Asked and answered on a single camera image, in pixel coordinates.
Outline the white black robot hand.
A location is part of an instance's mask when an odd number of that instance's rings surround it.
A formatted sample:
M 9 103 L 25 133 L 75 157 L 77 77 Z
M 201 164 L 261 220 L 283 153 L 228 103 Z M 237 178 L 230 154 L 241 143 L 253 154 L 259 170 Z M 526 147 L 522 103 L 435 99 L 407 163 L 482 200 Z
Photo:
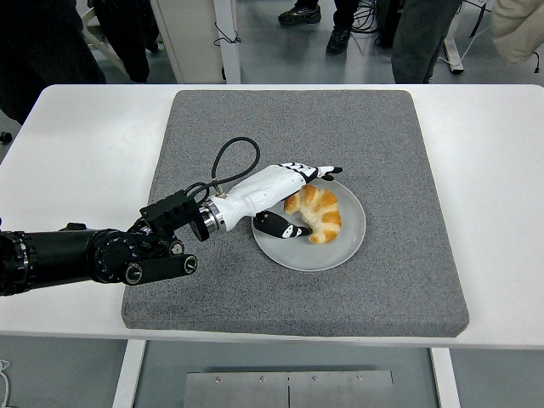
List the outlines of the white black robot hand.
M 333 180 L 340 167 L 309 167 L 297 162 L 274 164 L 214 196 L 207 207 L 219 230 L 230 231 L 244 217 L 275 238 L 307 236 L 314 244 L 337 238 L 343 226 L 337 197 L 311 183 Z

